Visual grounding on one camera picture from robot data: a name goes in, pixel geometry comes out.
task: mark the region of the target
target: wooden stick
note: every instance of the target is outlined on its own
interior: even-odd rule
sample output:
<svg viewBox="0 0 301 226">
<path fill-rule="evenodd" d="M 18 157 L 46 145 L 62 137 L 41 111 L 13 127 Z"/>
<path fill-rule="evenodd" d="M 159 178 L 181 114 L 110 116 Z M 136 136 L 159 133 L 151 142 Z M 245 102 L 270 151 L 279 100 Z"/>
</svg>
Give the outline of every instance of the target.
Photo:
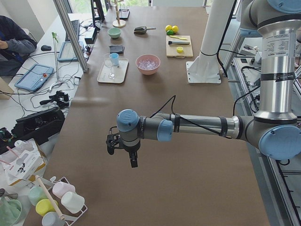
<svg viewBox="0 0 301 226">
<path fill-rule="evenodd" d="M 114 0 L 115 3 L 115 10 L 116 10 L 116 17 L 118 21 L 118 26 L 120 26 L 120 19 L 119 19 L 119 11 L 118 11 L 118 5 L 117 5 L 117 0 Z"/>
<path fill-rule="evenodd" d="M 58 206 L 56 205 L 54 199 L 52 198 L 52 196 L 50 195 L 49 191 L 47 190 L 47 188 L 45 187 L 45 185 L 43 184 L 40 176 L 36 175 L 36 180 L 37 182 L 40 184 L 41 188 L 43 189 L 45 195 L 47 196 L 47 198 L 50 200 L 50 203 L 52 204 L 53 208 L 55 209 L 56 213 L 58 214 L 59 218 L 61 220 L 65 219 L 65 216 L 63 215 L 63 213 L 61 212 L 61 210 L 58 208 Z"/>
</svg>

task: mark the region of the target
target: pink cup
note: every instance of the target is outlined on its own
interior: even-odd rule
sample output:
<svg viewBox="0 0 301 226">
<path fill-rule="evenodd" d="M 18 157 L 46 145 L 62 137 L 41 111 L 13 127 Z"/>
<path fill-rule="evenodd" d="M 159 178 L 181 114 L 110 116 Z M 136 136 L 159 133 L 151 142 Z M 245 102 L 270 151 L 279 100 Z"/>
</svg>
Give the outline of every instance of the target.
<svg viewBox="0 0 301 226">
<path fill-rule="evenodd" d="M 63 197 L 63 195 L 66 192 L 74 192 L 75 193 L 75 187 L 71 184 L 59 181 L 52 188 L 52 193 L 60 199 Z"/>
</svg>

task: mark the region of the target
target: wooden cutting board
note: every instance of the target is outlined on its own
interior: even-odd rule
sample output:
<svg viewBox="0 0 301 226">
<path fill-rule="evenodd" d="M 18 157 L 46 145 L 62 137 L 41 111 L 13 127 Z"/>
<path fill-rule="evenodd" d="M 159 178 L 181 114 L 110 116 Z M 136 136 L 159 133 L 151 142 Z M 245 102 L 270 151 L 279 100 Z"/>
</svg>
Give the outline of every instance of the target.
<svg viewBox="0 0 301 226">
<path fill-rule="evenodd" d="M 171 38 L 170 36 L 166 36 L 166 56 L 167 57 L 176 57 L 176 58 L 186 58 L 186 57 L 193 57 L 193 52 L 192 52 L 192 45 L 191 45 L 191 40 L 189 35 L 176 35 L 181 38 L 187 38 L 187 40 L 180 40 L 180 39 L 175 39 Z M 168 41 L 189 41 L 189 45 L 169 45 Z M 177 47 L 182 46 L 183 47 L 183 52 L 178 53 L 177 52 Z"/>
</svg>

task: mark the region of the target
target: yellow bottle cap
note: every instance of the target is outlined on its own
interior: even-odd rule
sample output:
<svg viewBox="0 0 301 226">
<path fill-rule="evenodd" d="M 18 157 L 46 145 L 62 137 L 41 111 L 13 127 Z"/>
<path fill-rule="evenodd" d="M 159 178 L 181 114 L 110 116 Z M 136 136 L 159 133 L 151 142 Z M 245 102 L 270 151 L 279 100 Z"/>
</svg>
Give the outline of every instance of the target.
<svg viewBox="0 0 301 226">
<path fill-rule="evenodd" d="M 177 47 L 177 52 L 178 53 L 182 53 L 183 52 L 183 47 L 182 46 L 178 46 Z"/>
</svg>

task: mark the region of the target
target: wine glass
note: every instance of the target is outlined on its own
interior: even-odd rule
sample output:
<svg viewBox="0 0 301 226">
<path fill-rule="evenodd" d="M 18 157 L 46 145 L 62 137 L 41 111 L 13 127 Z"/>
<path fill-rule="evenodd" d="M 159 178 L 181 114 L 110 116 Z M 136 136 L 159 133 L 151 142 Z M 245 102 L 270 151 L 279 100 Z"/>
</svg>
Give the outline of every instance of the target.
<svg viewBox="0 0 301 226">
<path fill-rule="evenodd" d="M 110 54 L 109 53 L 106 53 L 104 55 L 104 60 L 103 60 L 103 63 L 106 67 L 108 67 L 111 71 L 111 73 L 109 74 L 109 79 L 114 79 L 115 78 L 115 74 L 112 72 L 112 67 L 114 66 L 113 65 L 113 62 L 111 61 L 111 58 L 110 58 Z"/>
</svg>

